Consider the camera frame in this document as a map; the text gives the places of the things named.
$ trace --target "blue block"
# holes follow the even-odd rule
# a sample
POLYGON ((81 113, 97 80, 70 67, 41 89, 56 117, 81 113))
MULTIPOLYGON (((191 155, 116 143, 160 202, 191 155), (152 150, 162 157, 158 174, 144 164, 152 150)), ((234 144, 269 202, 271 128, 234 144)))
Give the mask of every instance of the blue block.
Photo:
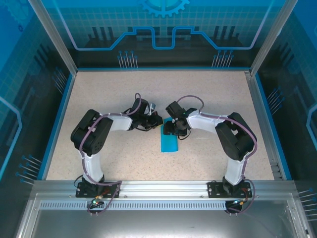
MULTIPOLYGON (((172 120, 172 118, 164 119, 164 123, 172 120)), ((176 135, 164 135, 163 134, 164 126, 161 126, 160 129, 160 150, 161 152, 176 152, 178 151, 178 142, 176 135)))

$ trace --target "metal base plate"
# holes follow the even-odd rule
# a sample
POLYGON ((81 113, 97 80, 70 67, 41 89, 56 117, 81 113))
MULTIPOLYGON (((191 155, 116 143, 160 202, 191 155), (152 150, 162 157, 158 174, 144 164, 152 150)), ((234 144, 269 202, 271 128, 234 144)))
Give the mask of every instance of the metal base plate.
POLYGON ((222 182, 208 182, 207 183, 207 188, 208 188, 208 197, 209 198, 245 198, 246 194, 242 190, 245 188, 246 190, 250 190, 247 192, 248 198, 252 197, 252 191, 251 191, 251 186, 250 183, 248 182, 243 182, 239 184, 239 189, 232 193, 232 196, 229 196, 228 193, 223 189, 223 183, 222 182))
MULTIPOLYGON (((104 186, 103 192, 106 192, 103 196, 104 198, 112 198, 113 193, 115 192, 117 186, 104 186)), ((115 198, 119 197, 120 191, 115 195, 115 198)), ((83 182, 79 182, 76 190, 76 197, 85 197, 85 198, 94 198, 100 194, 97 194, 94 191, 91 191, 83 182)))

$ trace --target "beige tabletop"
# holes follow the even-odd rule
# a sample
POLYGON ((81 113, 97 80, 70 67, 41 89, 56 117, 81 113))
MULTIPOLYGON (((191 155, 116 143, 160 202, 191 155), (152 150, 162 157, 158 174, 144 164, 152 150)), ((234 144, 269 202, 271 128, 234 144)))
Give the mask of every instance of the beige tabletop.
MULTIPOLYGON (((70 135, 88 109, 101 114, 122 112, 132 106, 136 92, 155 103, 163 118, 169 117, 166 106, 188 94, 204 100, 203 112, 240 113, 258 138, 258 151, 248 162, 246 177, 273 179, 244 72, 210 70, 78 72, 47 179, 74 180, 83 173, 70 135)), ((194 98, 180 105, 201 106, 194 98)), ((178 141, 177 152, 162 153, 156 128, 111 132, 101 151, 101 164, 107 180, 217 180, 225 174, 227 157, 216 134, 198 129, 178 141)))

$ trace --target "gear logo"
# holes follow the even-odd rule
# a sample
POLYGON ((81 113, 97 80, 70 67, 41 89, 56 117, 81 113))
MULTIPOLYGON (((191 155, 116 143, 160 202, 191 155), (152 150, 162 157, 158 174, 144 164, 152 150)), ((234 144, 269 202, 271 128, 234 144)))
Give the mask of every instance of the gear logo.
POLYGON ((0 0, 0 6, 6 6, 11 16, 19 24, 22 24, 29 16, 27 0, 0 0))
POLYGON ((185 4, 189 4, 189 0, 140 0, 139 4, 143 6, 143 10, 147 10, 149 14, 155 17, 178 14, 179 10, 185 9, 185 4))

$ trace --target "glass wall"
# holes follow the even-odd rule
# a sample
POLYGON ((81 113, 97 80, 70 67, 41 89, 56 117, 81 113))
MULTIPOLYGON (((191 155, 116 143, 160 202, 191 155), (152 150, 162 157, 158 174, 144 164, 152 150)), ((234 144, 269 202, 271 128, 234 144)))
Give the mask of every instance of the glass wall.
MULTIPOLYGON (((317 189, 316 8, 314 0, 297 2, 259 70, 267 108, 291 176, 297 181, 299 191, 313 187, 314 192, 317 189)), ((309 214, 314 213, 315 207, 311 209, 309 214)))
POLYGON ((250 67, 284 0, 44 0, 77 66, 250 67))
POLYGON ((69 71, 31 6, 0 1, 0 230, 13 237, 69 71))

